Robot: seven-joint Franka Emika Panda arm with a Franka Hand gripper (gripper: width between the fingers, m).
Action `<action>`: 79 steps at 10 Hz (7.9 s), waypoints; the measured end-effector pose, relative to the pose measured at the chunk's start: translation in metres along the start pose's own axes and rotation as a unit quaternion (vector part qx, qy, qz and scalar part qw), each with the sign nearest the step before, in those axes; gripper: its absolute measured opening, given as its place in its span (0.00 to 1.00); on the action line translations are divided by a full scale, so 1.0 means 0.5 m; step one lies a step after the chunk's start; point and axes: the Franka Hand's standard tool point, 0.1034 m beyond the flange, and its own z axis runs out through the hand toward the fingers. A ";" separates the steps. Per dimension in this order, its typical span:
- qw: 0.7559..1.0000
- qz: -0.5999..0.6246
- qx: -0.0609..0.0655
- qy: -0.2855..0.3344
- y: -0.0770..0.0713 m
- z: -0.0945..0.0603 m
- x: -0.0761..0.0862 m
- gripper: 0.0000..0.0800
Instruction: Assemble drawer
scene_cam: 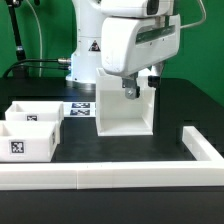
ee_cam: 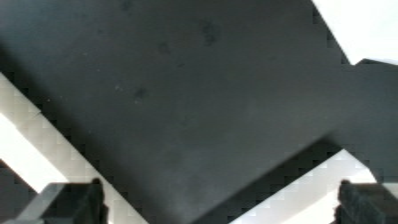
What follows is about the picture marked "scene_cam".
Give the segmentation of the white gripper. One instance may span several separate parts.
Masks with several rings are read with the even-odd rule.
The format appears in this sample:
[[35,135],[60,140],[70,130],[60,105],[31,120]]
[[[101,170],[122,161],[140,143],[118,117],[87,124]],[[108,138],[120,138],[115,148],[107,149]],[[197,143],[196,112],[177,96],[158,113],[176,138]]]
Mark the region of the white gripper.
[[175,56],[179,43],[179,15],[170,16],[168,23],[159,28],[155,18],[108,17],[102,26],[102,67],[108,74],[128,76],[122,79],[122,87],[125,97],[135,100],[140,96],[140,87],[138,75],[133,73],[153,65],[148,86],[158,88],[164,69],[164,64],[159,62]]

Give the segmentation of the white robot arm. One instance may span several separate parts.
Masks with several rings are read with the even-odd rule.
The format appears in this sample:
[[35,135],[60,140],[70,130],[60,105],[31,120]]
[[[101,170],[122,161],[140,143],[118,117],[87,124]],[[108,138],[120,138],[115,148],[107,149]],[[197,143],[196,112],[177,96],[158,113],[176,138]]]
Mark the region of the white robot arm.
[[76,50],[71,55],[70,87],[96,88],[99,68],[122,79],[129,99],[140,96],[137,77],[146,69],[159,77],[163,62],[179,50],[181,19],[174,0],[72,0]]

